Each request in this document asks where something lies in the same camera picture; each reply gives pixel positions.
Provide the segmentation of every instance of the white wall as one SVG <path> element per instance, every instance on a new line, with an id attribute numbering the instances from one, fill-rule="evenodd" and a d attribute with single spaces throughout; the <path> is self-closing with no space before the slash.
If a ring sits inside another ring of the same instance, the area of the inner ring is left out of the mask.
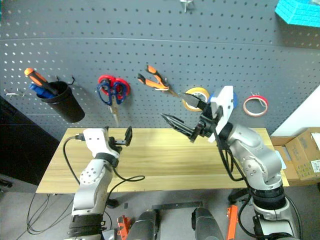
<path id="1" fill-rule="evenodd" d="M 272 136 L 297 136 L 309 127 L 320 127 L 320 86 L 278 127 Z"/>

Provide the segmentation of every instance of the floor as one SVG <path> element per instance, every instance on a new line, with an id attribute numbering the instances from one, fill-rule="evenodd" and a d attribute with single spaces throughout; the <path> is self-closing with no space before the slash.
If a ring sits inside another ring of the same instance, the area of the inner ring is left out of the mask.
<path id="1" fill-rule="evenodd" d="M 302 219 L 304 238 L 306 240 L 320 240 L 320 193 L 316 185 L 304 187 L 287 187 L 286 194 L 295 202 Z M 153 205 L 179 204 L 202 202 L 216 218 L 221 232 L 224 236 L 227 233 L 228 218 L 226 209 L 228 207 L 227 197 L 231 192 L 229 189 L 208 189 L 208 190 L 183 190 L 183 191 L 152 191 L 152 192 L 131 192 L 114 193 L 121 205 L 115 209 L 107 209 L 113 221 L 113 227 L 117 226 L 117 217 L 126 215 L 130 218 L 137 218 L 146 209 Z M 0 193 L 0 240 L 16 240 L 26 229 L 26 216 L 32 193 L 6 192 Z M 45 199 L 44 194 L 37 194 L 31 212 Z M 50 198 L 49 208 L 34 228 L 43 229 L 49 226 L 59 216 L 73 199 L 72 195 L 56 195 Z M 194 231 L 191 228 L 191 213 L 194 207 L 162 210 L 160 240 L 194 240 Z M 253 232 L 251 206 L 247 206 L 242 215 L 242 221 L 247 229 Z M 106 225 L 110 222 L 105 215 Z M 54 227 L 39 235 L 30 235 L 27 232 L 19 240 L 63 240 L 67 238 L 70 216 L 59 222 Z M 237 240 L 249 240 L 239 226 L 236 232 Z"/>

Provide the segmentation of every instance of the robotic arm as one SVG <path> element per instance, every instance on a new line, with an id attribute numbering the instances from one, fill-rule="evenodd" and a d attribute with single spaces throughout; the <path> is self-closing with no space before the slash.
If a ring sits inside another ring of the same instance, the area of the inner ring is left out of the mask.
<path id="1" fill-rule="evenodd" d="M 69 238 L 66 240 L 101 240 L 103 214 L 109 195 L 107 189 L 113 168 L 119 162 L 120 145 L 130 144 L 132 128 L 127 129 L 125 140 L 120 141 L 109 137 L 105 128 L 85 129 L 83 137 L 94 159 L 80 175 L 80 186 L 73 199 Z"/>
<path id="2" fill-rule="evenodd" d="M 283 236 L 298 237 L 294 225 L 290 203 L 284 195 L 281 177 L 281 160 L 276 153 L 266 147 L 260 135 L 253 129 L 228 122 L 233 110 L 233 86 L 225 86 L 210 103 L 187 94 L 179 94 L 189 105 L 202 109 L 202 114 L 195 128 L 190 128 L 174 116 L 162 114 L 163 118 L 178 132 L 194 142 L 198 135 L 208 137 L 209 142 L 216 140 L 222 162 L 234 181 L 245 180 L 248 193 L 253 197 L 256 216 L 255 234 L 259 239 L 277 239 Z M 223 150 L 231 157 L 242 178 L 235 179 Z M 234 160 L 236 158 L 242 169 Z"/>

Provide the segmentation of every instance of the orange pliers handle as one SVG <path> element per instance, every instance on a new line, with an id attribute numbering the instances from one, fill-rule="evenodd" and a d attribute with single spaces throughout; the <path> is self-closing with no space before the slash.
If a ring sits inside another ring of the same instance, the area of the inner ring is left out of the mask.
<path id="1" fill-rule="evenodd" d="M 169 86 L 168 86 L 166 80 L 163 79 L 163 77 L 160 75 L 160 73 L 158 73 L 158 71 L 153 66 L 147 65 L 145 70 L 148 73 L 152 74 L 155 77 L 155 79 L 157 80 L 157 82 L 152 81 L 150 79 L 147 79 L 143 75 L 138 73 L 138 80 L 141 83 L 143 83 L 149 87 L 159 89 L 159 90 L 168 90 L 169 89 Z"/>

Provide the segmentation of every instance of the scissors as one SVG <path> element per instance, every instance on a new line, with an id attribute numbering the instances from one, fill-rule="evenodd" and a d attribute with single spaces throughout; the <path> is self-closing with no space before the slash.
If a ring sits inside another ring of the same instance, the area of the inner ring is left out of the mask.
<path id="1" fill-rule="evenodd" d="M 129 84 L 122 78 L 115 78 L 111 75 L 102 75 L 98 79 L 96 92 L 99 98 L 109 106 L 109 110 L 114 117 L 115 124 L 119 127 L 118 105 L 124 102 L 130 93 Z M 105 100 L 101 93 L 108 96 Z"/>
<path id="2" fill-rule="evenodd" d="M 179 98 L 179 95 L 176 94 L 172 89 L 170 89 L 170 85 L 169 85 L 167 79 L 163 78 L 161 76 L 161 74 L 153 66 L 147 65 L 145 70 L 148 73 L 152 74 L 155 77 L 155 79 L 157 80 L 157 82 L 152 81 L 150 79 L 147 79 L 143 75 L 138 73 L 138 80 L 142 84 L 147 85 L 151 88 L 154 88 L 157 91 L 168 91 L 168 93 L 172 94 L 174 97 Z"/>

